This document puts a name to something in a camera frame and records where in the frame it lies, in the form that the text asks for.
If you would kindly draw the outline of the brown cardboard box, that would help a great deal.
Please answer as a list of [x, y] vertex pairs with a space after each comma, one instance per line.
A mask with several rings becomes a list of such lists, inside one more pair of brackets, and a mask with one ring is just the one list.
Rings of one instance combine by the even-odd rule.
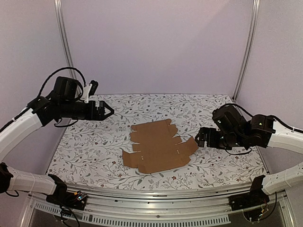
[[133, 152], [122, 151], [124, 166], [151, 174], [185, 166], [198, 146], [193, 137], [183, 142], [171, 119], [132, 125]]

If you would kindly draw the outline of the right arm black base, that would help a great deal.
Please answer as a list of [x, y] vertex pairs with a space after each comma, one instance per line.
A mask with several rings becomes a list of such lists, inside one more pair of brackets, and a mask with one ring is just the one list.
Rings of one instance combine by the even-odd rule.
[[262, 191], [265, 175], [254, 178], [250, 190], [246, 193], [232, 195], [228, 198], [232, 211], [242, 210], [269, 202], [269, 196]]

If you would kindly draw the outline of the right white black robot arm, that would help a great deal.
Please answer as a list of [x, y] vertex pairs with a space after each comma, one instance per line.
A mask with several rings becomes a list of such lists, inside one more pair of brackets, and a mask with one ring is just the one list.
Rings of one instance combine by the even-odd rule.
[[[301, 129], [287, 125], [274, 115], [251, 115], [247, 121], [241, 111], [244, 111], [243, 107], [232, 103], [215, 109], [212, 120], [217, 128], [200, 128], [195, 136], [197, 145], [225, 151], [245, 148], [246, 154], [255, 146], [303, 152]], [[258, 176], [253, 180], [250, 192], [245, 195], [245, 202], [248, 206], [255, 206], [263, 199], [263, 194], [270, 195], [302, 182], [302, 163], [276, 174]]]

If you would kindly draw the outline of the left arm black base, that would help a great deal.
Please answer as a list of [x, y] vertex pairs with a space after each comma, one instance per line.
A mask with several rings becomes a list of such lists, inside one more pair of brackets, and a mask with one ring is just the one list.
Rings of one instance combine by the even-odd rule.
[[46, 196], [46, 201], [52, 204], [65, 206], [71, 209], [84, 210], [88, 195], [82, 191], [68, 192], [67, 185], [59, 177], [49, 174], [56, 185], [55, 191]]

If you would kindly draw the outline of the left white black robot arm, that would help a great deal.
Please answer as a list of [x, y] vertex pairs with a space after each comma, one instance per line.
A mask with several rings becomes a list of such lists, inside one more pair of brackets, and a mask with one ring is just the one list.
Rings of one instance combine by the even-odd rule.
[[[59, 76], [49, 95], [29, 102], [26, 107], [0, 130], [0, 158], [3, 160], [9, 152], [33, 132], [64, 118], [72, 120], [103, 121], [114, 114], [114, 109], [106, 102], [97, 105], [90, 101], [98, 87], [96, 81], [82, 85], [78, 80]], [[18, 171], [4, 162], [0, 163], [0, 192], [23, 191], [51, 195], [60, 205], [70, 202], [67, 185], [57, 176], [36, 175]]]

